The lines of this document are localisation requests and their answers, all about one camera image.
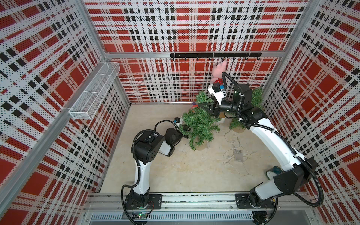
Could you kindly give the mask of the small christmas tree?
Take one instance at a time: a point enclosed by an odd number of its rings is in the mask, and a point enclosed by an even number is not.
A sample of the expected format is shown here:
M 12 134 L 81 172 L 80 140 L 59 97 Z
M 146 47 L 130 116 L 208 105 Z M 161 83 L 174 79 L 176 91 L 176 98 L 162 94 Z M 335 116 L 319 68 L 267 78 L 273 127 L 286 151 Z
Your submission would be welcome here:
M 196 105 L 198 103 L 213 103 L 214 100 L 209 98 L 207 94 L 202 91 L 196 96 Z M 214 132 L 219 132 L 221 119 L 212 116 L 209 112 L 201 108 L 189 109 L 182 115 L 182 121 L 185 125 L 191 127 L 189 134 L 189 146 L 192 150 L 202 146 L 205 142 L 211 142 L 214 139 Z
M 251 105 L 252 105 L 251 109 L 244 110 L 241 112 L 243 116 L 248 117 L 248 120 L 245 121 L 245 123 L 249 123 L 249 124 L 252 123 L 252 121 L 254 120 L 254 119 L 250 119 L 251 112 L 256 113 L 259 112 L 260 110 L 262 111 L 264 110 L 263 90 L 261 88 L 253 89 Z M 232 119 L 229 128 L 236 133 L 242 133 L 245 129 L 247 129 L 247 127 L 242 122 L 239 122 L 239 120 L 236 118 Z

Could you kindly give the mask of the clear star string light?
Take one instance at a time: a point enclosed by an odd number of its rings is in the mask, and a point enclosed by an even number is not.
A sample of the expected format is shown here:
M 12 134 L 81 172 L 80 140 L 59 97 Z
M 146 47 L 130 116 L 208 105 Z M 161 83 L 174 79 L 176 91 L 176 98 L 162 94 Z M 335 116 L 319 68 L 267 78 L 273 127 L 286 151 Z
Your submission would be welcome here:
M 253 176 L 245 166 L 245 162 L 250 159 L 249 156 L 251 156 L 253 153 L 249 153 L 244 148 L 238 133 L 230 129 L 224 134 L 223 138 L 228 144 L 231 144 L 231 148 L 223 153 L 223 158 L 225 159 L 225 161 L 223 161 L 223 165 L 233 167 L 240 176 Z M 240 171 L 234 167 L 233 164 L 235 162 L 238 162 L 242 165 L 244 173 L 240 173 Z

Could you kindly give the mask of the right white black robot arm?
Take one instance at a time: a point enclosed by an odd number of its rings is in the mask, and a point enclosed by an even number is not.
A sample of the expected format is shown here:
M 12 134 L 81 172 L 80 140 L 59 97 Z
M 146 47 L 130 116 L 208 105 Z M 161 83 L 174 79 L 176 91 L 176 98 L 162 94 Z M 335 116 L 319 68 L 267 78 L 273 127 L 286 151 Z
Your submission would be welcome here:
M 222 82 L 215 82 L 208 88 L 213 95 L 212 103 L 200 103 L 199 107 L 218 117 L 220 113 L 233 113 L 235 119 L 255 134 L 271 151 L 283 172 L 265 183 L 252 188 L 248 201 L 254 208 L 260 208 L 264 201 L 295 195 L 311 207 L 323 204 L 323 188 L 315 175 L 318 163 L 298 152 L 273 126 L 264 111 L 252 104 L 253 91 L 247 84 L 239 84 L 228 73 L 222 72 Z M 310 202 L 296 191 L 313 180 L 318 190 L 316 202 Z

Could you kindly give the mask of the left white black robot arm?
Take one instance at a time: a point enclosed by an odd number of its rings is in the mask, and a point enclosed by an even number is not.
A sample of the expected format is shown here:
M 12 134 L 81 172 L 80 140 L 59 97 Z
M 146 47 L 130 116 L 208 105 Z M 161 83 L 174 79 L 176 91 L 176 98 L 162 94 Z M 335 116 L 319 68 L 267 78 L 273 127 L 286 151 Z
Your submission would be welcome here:
M 157 127 L 161 123 L 169 122 L 173 128 L 166 130 L 165 135 L 157 132 Z M 130 193 L 125 199 L 122 199 L 123 206 L 126 210 L 146 209 L 149 206 L 159 209 L 161 203 L 161 195 L 150 194 L 150 170 L 152 161 L 157 154 L 164 156 L 172 156 L 175 146 L 180 143 L 181 139 L 188 138 L 188 135 L 182 131 L 191 131 L 188 125 L 182 124 L 180 117 L 171 120 L 159 121 L 154 129 L 146 129 L 139 132 L 131 145 L 131 153 L 136 164 L 136 176 L 134 185 L 123 185 L 122 188 L 129 188 Z

